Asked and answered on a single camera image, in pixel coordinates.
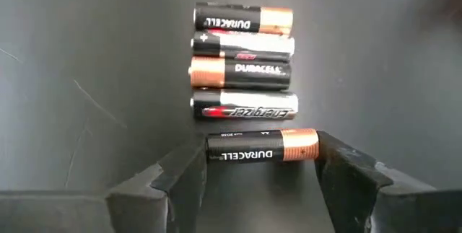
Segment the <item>scratch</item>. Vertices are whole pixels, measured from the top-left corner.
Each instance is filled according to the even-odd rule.
[[[110,113],[109,111],[107,111],[105,108],[103,108],[98,102],[96,102],[96,100],[94,100],[92,98],[92,96],[90,96],[90,94],[88,94],[88,92],[86,92],[79,84],[79,82],[77,82],[76,80],[74,80],[75,84],[77,85],[77,87],[80,89],[80,91],[85,94],[85,96],[87,97],[87,99],[93,103],[93,105],[97,108],[99,108],[103,113],[105,113],[111,120],[113,120],[114,122],[116,122],[117,124],[119,124],[122,128],[127,128],[127,125],[121,121],[119,121],[112,113]]]
[[[4,54],[6,54],[7,56],[13,58],[13,59],[16,60],[17,62],[23,63],[21,60],[18,59],[18,57],[13,56],[11,53],[8,53],[8,52],[6,52],[5,50],[3,50],[3,49],[1,49],[1,48],[0,48],[0,51],[3,52]]]
[[[82,129],[82,131],[79,134],[79,137],[77,138],[76,146],[74,148],[74,152],[72,153],[71,161],[69,161],[69,168],[67,170],[66,182],[64,183],[65,189],[67,189],[67,185],[69,184],[69,180],[71,179],[71,171],[72,171],[72,167],[74,166],[75,155],[77,153],[77,150],[79,149],[80,140],[82,139],[82,136],[85,134],[85,131],[87,131],[87,124],[88,124],[88,119],[85,121],[84,128]]]

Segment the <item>energizer battery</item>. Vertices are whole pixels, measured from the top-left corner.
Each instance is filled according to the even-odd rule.
[[[192,87],[287,89],[291,68],[288,63],[240,61],[194,56],[188,73]]]
[[[319,140],[312,128],[211,134],[206,141],[210,162],[264,162],[316,159]]]
[[[197,31],[191,39],[195,56],[247,61],[289,61],[295,41],[287,35],[224,30]]]
[[[287,120],[298,112],[297,95],[291,92],[195,89],[190,105],[197,118]]]
[[[197,3],[193,20],[197,30],[220,28],[288,35],[293,14],[285,8]]]

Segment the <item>aa battery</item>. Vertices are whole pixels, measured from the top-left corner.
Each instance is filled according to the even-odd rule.
[[[197,31],[191,39],[195,56],[247,61],[289,61],[295,41],[287,35],[224,30]]]
[[[190,105],[197,118],[288,120],[298,112],[297,95],[291,92],[195,89]]]
[[[220,28],[288,35],[293,14],[285,8],[197,3],[193,20],[197,30]]]
[[[194,56],[188,73],[192,87],[236,89],[287,89],[291,68],[288,63],[239,61]]]
[[[319,140],[312,128],[211,134],[206,142],[210,162],[265,162],[315,159]]]

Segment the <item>dark gray background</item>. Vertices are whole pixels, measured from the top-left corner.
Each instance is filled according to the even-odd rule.
[[[196,1],[295,12],[294,121],[195,126]],[[200,131],[314,127],[462,187],[462,37],[444,0],[0,0],[0,189],[102,190]],[[312,162],[210,166],[200,232],[332,232]]]

